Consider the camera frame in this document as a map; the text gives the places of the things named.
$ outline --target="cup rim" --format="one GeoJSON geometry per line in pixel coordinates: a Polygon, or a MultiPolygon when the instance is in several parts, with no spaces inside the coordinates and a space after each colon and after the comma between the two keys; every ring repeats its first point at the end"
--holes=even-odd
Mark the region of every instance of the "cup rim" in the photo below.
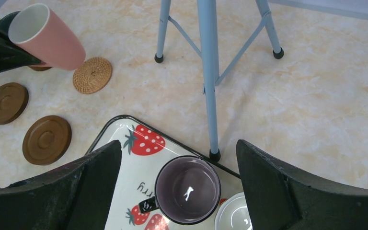
{"type": "Polygon", "coordinates": [[[215,221],[214,221],[214,226],[215,226],[215,230],[220,230],[219,229],[219,226],[218,226],[218,218],[220,218],[222,216],[222,213],[223,213],[223,210],[226,208],[226,206],[228,206],[228,204],[230,202],[232,202],[233,200],[237,199],[237,198],[240,198],[240,197],[245,197],[245,192],[239,192],[233,196],[231,196],[229,199],[225,200],[225,202],[223,202],[221,204],[221,207],[219,207],[218,209],[218,213],[217,215],[215,216],[215,221]]]}
{"type": "Polygon", "coordinates": [[[175,158],[173,158],[173,159],[171,159],[171,160],[169,160],[167,163],[165,163],[164,165],[163,165],[163,167],[160,169],[160,171],[159,171],[159,174],[157,174],[157,177],[156,177],[156,183],[154,183],[154,196],[156,197],[156,203],[157,203],[157,206],[159,207],[159,210],[163,213],[163,215],[165,216],[165,217],[167,217],[170,221],[172,221],[172,222],[174,222],[174,223],[176,223],[176,224],[181,224],[181,225],[194,225],[194,224],[198,224],[198,223],[201,223],[202,221],[204,221],[204,220],[206,220],[206,219],[208,219],[214,212],[215,212],[215,210],[217,209],[217,207],[218,207],[218,205],[219,205],[219,200],[220,200],[220,197],[221,197],[221,181],[220,181],[220,179],[219,179],[219,176],[218,176],[218,173],[217,173],[217,171],[214,169],[214,167],[212,167],[212,165],[208,162],[208,161],[206,161],[206,160],[204,160],[204,159],[202,159],[202,158],[200,158],[200,157],[197,157],[197,156],[191,156],[191,155],[184,155],[184,156],[178,156],[178,157],[175,157],[175,158]],[[163,169],[170,163],[170,162],[172,162],[172,161],[174,161],[174,160],[176,160],[176,159],[178,159],[178,158],[184,158],[184,157],[191,157],[191,158],[196,158],[196,159],[199,159],[199,160],[202,160],[202,161],[204,161],[211,169],[212,169],[212,172],[217,176],[217,178],[218,178],[218,186],[219,186],[219,194],[218,194],[218,199],[217,199],[217,202],[216,202],[216,204],[215,204],[215,206],[214,206],[214,208],[213,209],[211,209],[211,211],[210,211],[210,213],[208,213],[208,215],[206,215],[205,217],[203,217],[203,218],[201,218],[201,219],[199,219],[199,220],[197,220],[197,221],[195,221],[195,222],[190,222],[190,223],[182,223],[182,222],[179,222],[179,221],[176,221],[176,220],[174,220],[174,219],[172,219],[172,218],[170,218],[164,211],[163,211],[163,209],[159,206],[159,203],[157,202],[157,194],[156,194],[156,186],[157,186],[157,181],[159,180],[159,176],[160,176],[160,174],[161,174],[161,172],[163,171],[163,169]]]}
{"type": "Polygon", "coordinates": [[[11,36],[10,36],[10,31],[11,31],[11,27],[12,27],[12,25],[13,25],[13,23],[11,23],[11,25],[9,26],[9,29],[8,29],[8,37],[9,37],[9,40],[11,41],[11,42],[13,42],[14,44],[24,44],[24,43],[26,43],[26,42],[29,42],[29,41],[31,41],[31,40],[33,40],[36,36],[38,36],[42,31],[43,31],[43,29],[46,27],[46,25],[47,25],[47,23],[48,23],[48,20],[50,19],[50,8],[46,5],[46,4],[44,4],[44,3],[35,3],[35,4],[32,4],[32,5],[30,5],[30,6],[28,6],[28,7],[26,7],[26,8],[24,8],[23,10],[21,10],[14,18],[13,18],[13,20],[12,20],[12,22],[14,22],[15,20],[16,20],[16,18],[18,18],[18,17],[20,17],[21,15],[22,15],[22,12],[24,12],[25,10],[27,10],[27,9],[29,9],[29,8],[31,8],[31,7],[36,7],[36,6],[38,6],[38,5],[40,5],[40,6],[44,6],[46,9],[47,9],[47,18],[46,18],[46,21],[45,21],[45,23],[43,24],[43,26],[42,26],[42,28],[40,28],[40,30],[36,33],[36,34],[34,34],[32,37],[30,37],[30,38],[28,38],[28,39],[26,39],[26,40],[24,40],[24,41],[21,41],[21,42],[13,42],[12,41],[12,39],[11,39],[11,36]]]}

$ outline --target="strawberry illustration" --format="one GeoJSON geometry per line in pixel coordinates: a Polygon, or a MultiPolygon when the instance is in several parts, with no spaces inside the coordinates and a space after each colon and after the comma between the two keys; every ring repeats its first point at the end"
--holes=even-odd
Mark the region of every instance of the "strawberry illustration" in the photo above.
{"type": "Polygon", "coordinates": [[[219,201],[219,205],[222,205],[223,202],[225,202],[227,199],[226,198],[222,198],[220,201],[219,201]]]}
{"type": "Polygon", "coordinates": [[[123,148],[127,146],[127,152],[139,155],[149,156],[162,150],[166,146],[166,141],[159,134],[151,131],[143,125],[135,127],[132,125],[133,130],[129,130],[129,136],[125,135],[127,141],[124,143],[123,148]]]}
{"type": "Polygon", "coordinates": [[[129,218],[129,224],[133,224],[133,226],[144,224],[150,215],[150,213],[141,214],[137,205],[132,210],[128,208],[126,214],[126,218],[129,218]]]}
{"type": "Polygon", "coordinates": [[[169,226],[160,214],[154,214],[147,223],[145,230],[169,230],[169,226]]]}

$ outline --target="round wicker coaster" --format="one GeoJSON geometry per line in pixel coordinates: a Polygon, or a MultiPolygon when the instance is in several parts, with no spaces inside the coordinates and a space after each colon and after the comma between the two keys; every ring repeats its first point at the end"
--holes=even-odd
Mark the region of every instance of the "round wicker coaster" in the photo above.
{"type": "Polygon", "coordinates": [[[60,159],[71,142],[71,126],[64,118],[40,118],[23,139],[23,156],[32,164],[47,165],[60,159]]]}
{"type": "Polygon", "coordinates": [[[84,94],[90,94],[102,89],[112,75],[111,63],[103,57],[88,59],[72,76],[75,89],[84,94]]]}
{"type": "Polygon", "coordinates": [[[0,125],[14,121],[29,102],[29,92],[21,84],[11,82],[0,86],[0,125]]]}

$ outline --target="white cup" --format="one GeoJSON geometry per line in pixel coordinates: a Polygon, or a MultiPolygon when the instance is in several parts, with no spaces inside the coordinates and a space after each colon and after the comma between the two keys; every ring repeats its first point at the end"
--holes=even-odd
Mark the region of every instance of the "white cup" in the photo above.
{"type": "Polygon", "coordinates": [[[252,230],[245,193],[226,200],[215,216],[215,230],[252,230]]]}

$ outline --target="mug handle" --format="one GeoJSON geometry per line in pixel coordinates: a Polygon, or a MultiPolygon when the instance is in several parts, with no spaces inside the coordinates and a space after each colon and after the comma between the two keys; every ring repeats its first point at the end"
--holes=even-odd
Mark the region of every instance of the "mug handle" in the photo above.
{"type": "Polygon", "coordinates": [[[141,214],[145,214],[156,209],[159,209],[159,206],[156,203],[156,197],[149,198],[139,203],[139,210],[141,214]]]}

